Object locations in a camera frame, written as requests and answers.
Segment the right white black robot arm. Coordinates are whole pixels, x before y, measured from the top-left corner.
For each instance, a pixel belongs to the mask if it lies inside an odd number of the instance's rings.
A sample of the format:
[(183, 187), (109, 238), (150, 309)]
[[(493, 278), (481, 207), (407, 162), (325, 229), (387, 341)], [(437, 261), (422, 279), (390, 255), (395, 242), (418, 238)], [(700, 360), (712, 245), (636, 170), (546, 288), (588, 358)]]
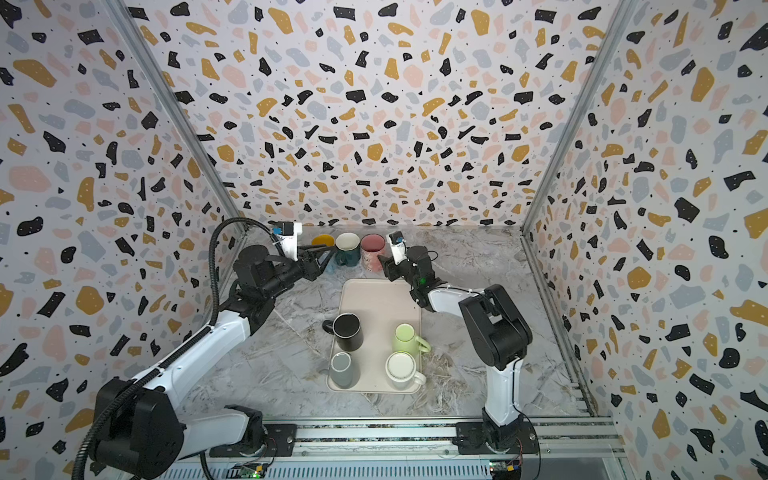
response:
[(499, 284), (482, 290), (451, 285), (438, 278), (425, 246), (409, 246), (399, 231), (387, 237), (391, 254), (379, 260), (385, 277), (402, 279), (421, 308), (464, 320), (472, 346), (486, 365), (487, 394), (479, 441), (492, 451), (516, 447), (522, 429), (518, 387), (522, 361), (533, 333), (519, 309)]

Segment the light green mug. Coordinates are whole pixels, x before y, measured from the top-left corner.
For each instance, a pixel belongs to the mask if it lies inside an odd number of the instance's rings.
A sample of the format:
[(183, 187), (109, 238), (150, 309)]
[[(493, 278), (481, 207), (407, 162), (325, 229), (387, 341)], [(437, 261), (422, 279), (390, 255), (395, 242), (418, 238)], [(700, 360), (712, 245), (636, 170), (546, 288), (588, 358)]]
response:
[(412, 325), (403, 323), (395, 329), (392, 349), (394, 352), (404, 352), (418, 358), (422, 353), (431, 352), (432, 346), (416, 334)]

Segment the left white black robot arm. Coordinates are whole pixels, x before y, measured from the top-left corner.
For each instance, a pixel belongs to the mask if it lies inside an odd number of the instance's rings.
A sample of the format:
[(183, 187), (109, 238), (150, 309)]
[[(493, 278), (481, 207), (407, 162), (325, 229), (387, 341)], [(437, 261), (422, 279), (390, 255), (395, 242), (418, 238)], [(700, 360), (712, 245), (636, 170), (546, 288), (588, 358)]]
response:
[(153, 367), (131, 380), (114, 378), (97, 394), (93, 424), (74, 460), (82, 479), (92, 460), (141, 479), (154, 479), (179, 459), (232, 445), (247, 453), (270, 447), (261, 411), (230, 404), (221, 412), (181, 420), (177, 410), (190, 390), (226, 354), (266, 322), (277, 298), (298, 281), (322, 275), (336, 250), (301, 246), (294, 257), (264, 245), (244, 248), (221, 312)]

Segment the black mug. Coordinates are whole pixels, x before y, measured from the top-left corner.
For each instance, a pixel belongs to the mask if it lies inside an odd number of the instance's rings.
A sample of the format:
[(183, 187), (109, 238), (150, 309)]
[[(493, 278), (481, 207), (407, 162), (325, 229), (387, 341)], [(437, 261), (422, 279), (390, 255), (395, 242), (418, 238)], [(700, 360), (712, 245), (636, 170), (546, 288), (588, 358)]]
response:
[(364, 342), (362, 323), (353, 313), (343, 313), (334, 320), (325, 320), (322, 323), (322, 329), (335, 338), (336, 344), (342, 351), (356, 351)]

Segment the dark teal mug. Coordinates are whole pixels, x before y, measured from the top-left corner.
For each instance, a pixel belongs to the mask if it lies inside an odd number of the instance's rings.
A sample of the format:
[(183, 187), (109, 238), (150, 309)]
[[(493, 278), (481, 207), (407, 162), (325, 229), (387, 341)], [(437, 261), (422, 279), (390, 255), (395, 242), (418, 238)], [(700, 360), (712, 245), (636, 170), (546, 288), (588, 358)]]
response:
[(340, 234), (335, 239), (337, 251), (334, 259), (336, 264), (341, 267), (357, 266), (361, 259), (360, 243), (361, 239), (355, 233), (345, 232)]

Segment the light blue butterfly mug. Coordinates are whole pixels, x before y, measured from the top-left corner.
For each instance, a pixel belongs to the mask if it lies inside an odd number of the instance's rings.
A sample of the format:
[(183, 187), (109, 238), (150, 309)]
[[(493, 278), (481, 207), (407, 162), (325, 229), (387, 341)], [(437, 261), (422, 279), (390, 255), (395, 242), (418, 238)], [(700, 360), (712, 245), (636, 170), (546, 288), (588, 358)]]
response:
[[(320, 246), (320, 245), (322, 245), (322, 246), (327, 246), (327, 247), (334, 247), (335, 246), (335, 238), (333, 236), (331, 236), (331, 235), (323, 234), (323, 235), (319, 235), (319, 236), (316, 236), (315, 238), (313, 238), (312, 241), (311, 241), (311, 244), (313, 246)], [(328, 262), (328, 265), (327, 265), (327, 267), (325, 269), (325, 273), (330, 275), (336, 269), (335, 253), (331, 252), (329, 254), (328, 258), (329, 258), (329, 262)]]

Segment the pink ghost pattern mug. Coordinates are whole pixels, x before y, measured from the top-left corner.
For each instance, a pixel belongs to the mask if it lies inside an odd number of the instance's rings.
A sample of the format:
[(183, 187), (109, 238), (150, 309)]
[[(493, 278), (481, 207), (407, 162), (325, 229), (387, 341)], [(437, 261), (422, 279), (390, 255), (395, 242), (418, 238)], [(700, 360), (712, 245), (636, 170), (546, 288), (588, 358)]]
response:
[(374, 273), (383, 271), (379, 256), (385, 254), (386, 247), (385, 238), (379, 234), (368, 234), (361, 239), (361, 262), (365, 270)]

